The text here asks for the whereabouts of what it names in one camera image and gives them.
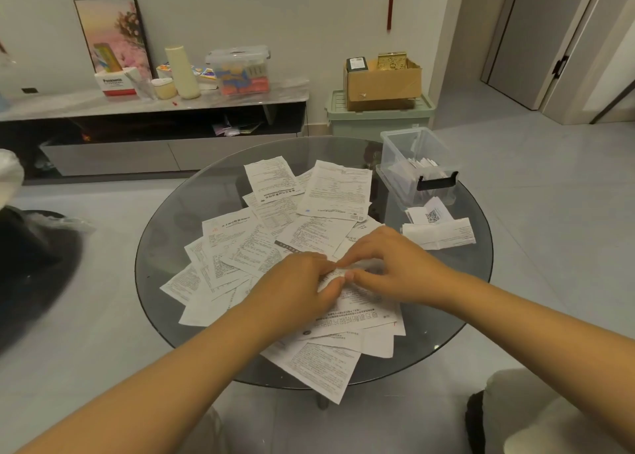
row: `gray door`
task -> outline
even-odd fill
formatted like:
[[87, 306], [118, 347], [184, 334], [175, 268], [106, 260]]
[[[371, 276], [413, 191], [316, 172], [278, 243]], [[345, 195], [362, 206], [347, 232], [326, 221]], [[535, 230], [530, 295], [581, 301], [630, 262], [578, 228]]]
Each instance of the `gray door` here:
[[537, 110], [589, 0], [513, 0], [487, 83]]

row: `picture frame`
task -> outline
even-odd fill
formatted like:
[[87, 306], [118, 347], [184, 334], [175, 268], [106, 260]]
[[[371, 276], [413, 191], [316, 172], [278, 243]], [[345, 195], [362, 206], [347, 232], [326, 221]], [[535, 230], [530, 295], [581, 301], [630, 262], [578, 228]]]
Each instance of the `picture frame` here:
[[154, 77], [137, 0], [73, 0], [95, 73], [135, 66]]

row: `hand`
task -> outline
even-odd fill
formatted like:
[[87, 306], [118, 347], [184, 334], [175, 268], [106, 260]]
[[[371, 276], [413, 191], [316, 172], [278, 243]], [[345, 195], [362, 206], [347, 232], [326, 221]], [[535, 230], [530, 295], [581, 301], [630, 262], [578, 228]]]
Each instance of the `hand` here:
[[273, 342], [313, 322], [334, 305], [344, 277], [333, 279], [318, 292], [319, 277], [333, 270], [335, 264], [326, 255], [294, 253], [265, 273], [240, 305], [266, 323]]
[[384, 274], [375, 275], [355, 268], [346, 272], [346, 280], [401, 302], [443, 308], [460, 276], [456, 270], [386, 226], [361, 237], [337, 266], [344, 268], [368, 258], [383, 259]]

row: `forearm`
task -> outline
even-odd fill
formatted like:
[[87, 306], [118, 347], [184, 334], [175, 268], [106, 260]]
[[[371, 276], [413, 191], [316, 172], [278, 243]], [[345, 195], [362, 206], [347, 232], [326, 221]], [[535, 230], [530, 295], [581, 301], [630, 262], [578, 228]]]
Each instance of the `forearm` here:
[[504, 348], [635, 451], [635, 341], [460, 275], [445, 310]]
[[249, 308], [230, 310], [19, 452], [173, 452], [235, 375], [274, 340]]

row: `green bin lid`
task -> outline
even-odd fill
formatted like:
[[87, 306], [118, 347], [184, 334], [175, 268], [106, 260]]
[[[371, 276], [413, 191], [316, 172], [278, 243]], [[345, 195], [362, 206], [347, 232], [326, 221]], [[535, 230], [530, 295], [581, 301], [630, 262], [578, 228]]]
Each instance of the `green bin lid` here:
[[423, 94], [415, 100], [415, 107], [409, 110], [348, 111], [343, 89], [336, 89], [326, 102], [326, 117], [329, 120], [394, 120], [407, 118], [430, 118], [434, 114], [434, 104]]

